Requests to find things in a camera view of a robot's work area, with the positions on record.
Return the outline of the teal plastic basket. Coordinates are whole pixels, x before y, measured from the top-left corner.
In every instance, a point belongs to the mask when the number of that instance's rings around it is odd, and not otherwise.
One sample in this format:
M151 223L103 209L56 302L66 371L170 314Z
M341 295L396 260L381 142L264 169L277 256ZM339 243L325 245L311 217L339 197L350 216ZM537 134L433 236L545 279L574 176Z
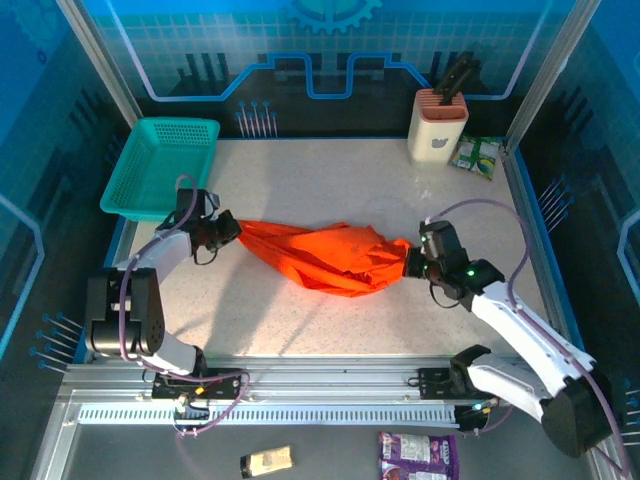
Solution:
M159 222L176 205L182 174L207 186L220 124L215 120L147 117L132 129L100 200L102 211L133 222Z

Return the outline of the aluminium frame post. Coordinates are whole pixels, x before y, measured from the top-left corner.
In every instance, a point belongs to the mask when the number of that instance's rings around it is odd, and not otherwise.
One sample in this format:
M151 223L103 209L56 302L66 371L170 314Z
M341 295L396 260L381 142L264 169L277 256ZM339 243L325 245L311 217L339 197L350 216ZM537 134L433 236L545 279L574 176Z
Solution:
M505 138L505 153L511 155L527 133L556 80L591 22L602 0L575 0L549 53L525 95Z
M143 117L121 70L100 37L83 0L55 0L117 109L130 128Z

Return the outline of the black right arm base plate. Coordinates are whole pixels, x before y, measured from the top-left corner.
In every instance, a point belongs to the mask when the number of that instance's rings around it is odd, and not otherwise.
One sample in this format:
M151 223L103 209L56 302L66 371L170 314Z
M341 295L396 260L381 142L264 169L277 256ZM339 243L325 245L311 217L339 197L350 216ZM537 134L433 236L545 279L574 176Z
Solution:
M460 397L448 368L418 369L417 379L422 400L453 400Z

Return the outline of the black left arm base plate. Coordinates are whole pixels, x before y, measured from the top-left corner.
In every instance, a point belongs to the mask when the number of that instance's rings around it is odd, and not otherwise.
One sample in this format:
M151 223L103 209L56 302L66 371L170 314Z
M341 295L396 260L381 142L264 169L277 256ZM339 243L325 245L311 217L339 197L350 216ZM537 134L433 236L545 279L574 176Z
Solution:
M186 396L189 400L233 400L239 394L241 386L239 374L216 381L199 379L197 382L156 374L152 382L151 398L177 400Z

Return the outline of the orange t-shirt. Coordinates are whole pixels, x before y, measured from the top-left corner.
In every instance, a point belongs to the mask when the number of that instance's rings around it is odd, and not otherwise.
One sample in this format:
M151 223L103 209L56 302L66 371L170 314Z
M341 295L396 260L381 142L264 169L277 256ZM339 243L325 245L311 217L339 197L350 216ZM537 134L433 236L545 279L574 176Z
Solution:
M403 278L412 244L371 226L336 223L318 229L240 222L240 243L296 284L342 297L380 292Z

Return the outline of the purple snack packet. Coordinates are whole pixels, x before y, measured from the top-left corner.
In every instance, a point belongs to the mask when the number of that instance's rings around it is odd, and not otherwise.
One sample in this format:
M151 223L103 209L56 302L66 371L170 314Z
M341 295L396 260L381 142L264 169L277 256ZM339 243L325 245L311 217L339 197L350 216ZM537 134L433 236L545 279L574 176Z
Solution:
M378 434L381 480L459 480L453 435Z

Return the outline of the aluminium rail frame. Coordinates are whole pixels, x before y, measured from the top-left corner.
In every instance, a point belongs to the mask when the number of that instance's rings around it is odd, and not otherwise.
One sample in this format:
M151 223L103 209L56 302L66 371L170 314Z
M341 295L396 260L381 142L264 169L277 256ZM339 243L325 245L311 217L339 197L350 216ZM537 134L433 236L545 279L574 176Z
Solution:
M422 400L417 370L448 368L446 357L328 356L217 357L212 364L241 376L233 400L192 400L195 407L258 405L471 405L492 397L483 392L453 400ZM31 480L62 480L67 457L80 426L81 407L90 404L159 403L152 399L155 374L118 360L96 360L67 367Z

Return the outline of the cream knife block pink top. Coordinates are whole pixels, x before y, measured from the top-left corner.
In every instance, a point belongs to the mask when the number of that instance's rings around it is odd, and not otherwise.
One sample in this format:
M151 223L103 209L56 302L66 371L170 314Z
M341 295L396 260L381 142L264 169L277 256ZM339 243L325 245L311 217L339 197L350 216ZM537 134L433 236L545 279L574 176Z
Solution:
M469 119L462 93L443 104L433 89L416 92L407 136L407 147L416 162L447 163Z

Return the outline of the green snack packet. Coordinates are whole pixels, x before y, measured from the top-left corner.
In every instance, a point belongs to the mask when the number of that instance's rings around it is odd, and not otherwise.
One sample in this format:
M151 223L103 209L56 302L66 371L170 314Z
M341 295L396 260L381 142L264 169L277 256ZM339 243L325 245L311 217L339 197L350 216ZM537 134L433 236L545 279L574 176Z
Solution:
M462 134L448 164L491 181L501 146L499 137Z

